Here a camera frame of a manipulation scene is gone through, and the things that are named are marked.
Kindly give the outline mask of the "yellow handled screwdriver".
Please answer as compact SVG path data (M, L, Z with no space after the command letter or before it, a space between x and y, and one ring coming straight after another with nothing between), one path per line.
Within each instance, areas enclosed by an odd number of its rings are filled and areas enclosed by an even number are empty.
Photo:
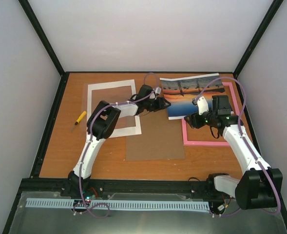
M75 127L76 127L77 125L80 124L80 122L83 120L83 118L86 116L86 114L87 114L87 111L83 111L83 112L79 115L79 117L78 117L78 118L76 119L76 121L74 122L72 128L70 129L71 132L75 129Z

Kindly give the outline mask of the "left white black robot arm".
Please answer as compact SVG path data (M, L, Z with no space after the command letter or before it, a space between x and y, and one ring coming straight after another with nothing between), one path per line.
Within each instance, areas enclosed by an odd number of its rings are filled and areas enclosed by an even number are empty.
M99 102L87 121L87 136L80 158L68 174L71 189L77 196L87 194L88 180L97 154L105 140L114 132L120 118L138 116L145 110L157 112L171 106L160 93L160 87L152 88L144 84L139 93L132 95L125 102L108 103L104 100Z

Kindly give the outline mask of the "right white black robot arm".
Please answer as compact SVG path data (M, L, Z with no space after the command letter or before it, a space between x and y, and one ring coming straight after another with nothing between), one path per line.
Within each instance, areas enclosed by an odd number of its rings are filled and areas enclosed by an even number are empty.
M242 210L281 209L280 192L283 175L272 168L251 142L241 121L241 115L233 115L226 95L212 96L212 106L203 96L192 100L197 112L184 117L191 128L204 126L217 129L216 138L223 137L239 162L243 176L235 179L228 174L210 174L208 182L219 192L233 197Z

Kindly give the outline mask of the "black aluminium cage frame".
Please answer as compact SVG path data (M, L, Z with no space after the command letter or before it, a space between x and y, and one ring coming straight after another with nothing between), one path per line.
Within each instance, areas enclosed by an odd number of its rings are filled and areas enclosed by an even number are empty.
M45 154L48 148L48 143L51 138L53 127L57 118L57 114L61 105L61 101L65 92L65 88L68 82L70 73L64 71L62 68L59 59L57 58L34 10L31 7L31 4L27 0L19 1L22 9L24 10L26 16L28 17L32 27L37 33L41 43L43 44L45 50L48 52L50 59L52 60L54 66L56 67L58 73L60 74L60 82L57 88L57 92L46 122L46 126L39 144L38 152L33 163L31 173L28 178L22 179L18 192L16 194L15 200L13 202L11 211L9 213L8 219L6 221L3 233L7 234L12 230L12 223L18 209L18 202L21 199L22 192L60 192L64 190L67 191L69 195L76 195L77 192L72 192L68 189L69 183L66 179L57 179L57 178L40 178L39 173L41 171ZM246 48L243 56L241 57L237 67L235 68L232 75L234 78L238 78L239 74L242 72L244 66L246 65L248 59L250 58L252 52L256 48L261 37L265 33L269 24L273 20L275 14L282 5L283 0L274 0L268 11L266 12L262 22L257 28L254 36L252 37L248 47ZM90 184L95 184L97 186L103 184L109 185L109 188L112 188L114 191L122 192L139 192L140 194L145 191L149 193L158 194L161 191L164 192L178 192L185 191L186 186L190 184L189 181L170 181L170 180L103 180L103 179L91 179L89 180Z

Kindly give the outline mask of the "sunset photo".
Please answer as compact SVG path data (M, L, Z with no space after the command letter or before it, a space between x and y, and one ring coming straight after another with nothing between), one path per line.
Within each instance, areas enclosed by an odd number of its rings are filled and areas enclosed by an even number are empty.
M171 103L167 108L168 119L183 119L184 116L198 111L193 105L195 99L202 91L209 108L212 106L212 96L225 95L226 91L221 80L207 84L219 77L218 73L183 78L160 78L164 98Z

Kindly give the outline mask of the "pink wooden picture frame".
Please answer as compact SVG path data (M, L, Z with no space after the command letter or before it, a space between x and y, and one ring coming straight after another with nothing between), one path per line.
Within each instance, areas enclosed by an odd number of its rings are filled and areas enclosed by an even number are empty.
M234 113L239 115L240 109L237 102L235 90L232 82L223 81L224 86L228 86L230 88L230 94L233 101ZM182 123L182 137L184 146L209 146L209 147L228 147L229 144L226 141L191 141L188 140L187 136L187 123L184 119L181 120Z

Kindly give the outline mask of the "metal base plate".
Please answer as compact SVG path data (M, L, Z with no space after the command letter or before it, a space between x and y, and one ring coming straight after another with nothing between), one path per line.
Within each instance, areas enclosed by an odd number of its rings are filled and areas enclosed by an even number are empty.
M110 209L93 209L88 213L74 209L26 208L28 198L71 199L59 193L23 193L9 234L287 234L282 215L273 216L262 210L238 211L235 201L224 214L213 214L210 204L208 213ZM140 194L115 194L108 200L200 201L178 195Z

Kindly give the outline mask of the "brown frame backing board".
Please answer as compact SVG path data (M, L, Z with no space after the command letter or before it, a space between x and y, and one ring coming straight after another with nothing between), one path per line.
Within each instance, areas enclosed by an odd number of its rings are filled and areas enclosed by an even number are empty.
M185 158L181 121L163 110L141 116L140 124L140 135L126 137L127 161Z

